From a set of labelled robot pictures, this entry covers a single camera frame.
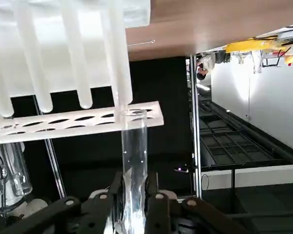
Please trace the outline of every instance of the black panel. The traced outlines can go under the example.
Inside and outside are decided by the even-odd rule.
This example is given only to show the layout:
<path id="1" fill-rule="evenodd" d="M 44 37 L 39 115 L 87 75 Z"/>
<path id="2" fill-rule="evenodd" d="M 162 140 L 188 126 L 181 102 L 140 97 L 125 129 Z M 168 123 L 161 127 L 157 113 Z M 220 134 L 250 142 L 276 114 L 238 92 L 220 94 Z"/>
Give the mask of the black panel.
<path id="1" fill-rule="evenodd" d="M 189 175 L 174 171 L 191 161 L 185 66 L 185 58 L 167 58 L 133 62 L 130 71 L 133 103 L 158 100 L 164 115 L 164 126 L 148 129 L 149 169 L 159 172 L 161 188 L 189 194 Z M 92 96 L 92 108 L 113 106 L 110 87 L 92 89 Z M 81 109 L 76 91 L 52 94 L 52 100 L 53 113 Z M 14 106 L 18 117 L 35 113 L 32 97 L 17 98 Z M 59 138 L 53 143 L 68 195 L 86 198 L 110 185 L 115 172 L 122 170 L 120 132 Z M 54 199 L 57 191 L 44 142 L 26 143 L 25 152 L 35 195 L 49 194 Z"/>

